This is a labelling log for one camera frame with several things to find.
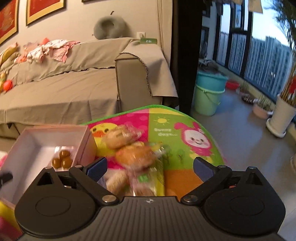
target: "box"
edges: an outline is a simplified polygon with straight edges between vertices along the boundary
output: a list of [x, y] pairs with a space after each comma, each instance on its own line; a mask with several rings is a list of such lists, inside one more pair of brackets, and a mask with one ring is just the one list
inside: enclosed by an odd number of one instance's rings
[[40, 171], [51, 166], [56, 146], [74, 146], [72, 166], [86, 166], [95, 160], [97, 146], [87, 126], [27, 127], [1, 168], [0, 174], [11, 172], [13, 175], [13, 180], [0, 189], [1, 201], [14, 208]]

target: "sky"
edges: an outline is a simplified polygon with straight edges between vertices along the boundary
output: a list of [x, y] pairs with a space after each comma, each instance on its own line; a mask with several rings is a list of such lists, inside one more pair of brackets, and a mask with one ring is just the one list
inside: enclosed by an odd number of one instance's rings
[[[288, 41], [283, 32], [277, 27], [277, 22], [273, 19], [275, 12], [271, 9], [264, 9], [269, 7], [268, 0], [261, 0], [263, 14], [253, 14], [253, 30], [252, 36], [257, 39], [265, 40], [266, 36], [278, 39], [282, 44], [288, 45]], [[229, 33], [230, 23], [230, 5], [225, 4], [223, 8], [223, 16], [221, 21], [221, 31]], [[247, 30], [247, 19], [245, 18], [245, 30]]]

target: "metal screw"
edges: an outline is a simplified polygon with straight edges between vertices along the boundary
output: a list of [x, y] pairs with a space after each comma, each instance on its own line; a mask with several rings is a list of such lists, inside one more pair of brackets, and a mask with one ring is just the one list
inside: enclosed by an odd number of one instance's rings
[[116, 197], [114, 195], [105, 195], [103, 196], [102, 200], [104, 202], [114, 202], [116, 200]]
[[192, 202], [196, 202], [198, 200], [198, 198], [195, 195], [187, 195], [187, 196], [183, 197], [183, 200], [185, 202], [192, 203]]

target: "red framed artwork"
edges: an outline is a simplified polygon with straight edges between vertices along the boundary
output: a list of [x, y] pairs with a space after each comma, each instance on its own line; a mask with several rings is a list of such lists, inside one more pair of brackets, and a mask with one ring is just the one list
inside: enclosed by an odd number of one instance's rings
[[10, 1], [0, 11], [0, 44], [18, 31], [19, 0]]
[[27, 0], [26, 25], [65, 7], [66, 0]]

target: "basketball toy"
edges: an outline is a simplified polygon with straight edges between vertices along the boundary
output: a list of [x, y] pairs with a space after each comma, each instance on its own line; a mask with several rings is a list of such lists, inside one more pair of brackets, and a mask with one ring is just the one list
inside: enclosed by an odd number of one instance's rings
[[13, 83], [11, 80], [7, 80], [4, 84], [3, 84], [3, 90], [4, 91], [9, 91], [13, 88]]

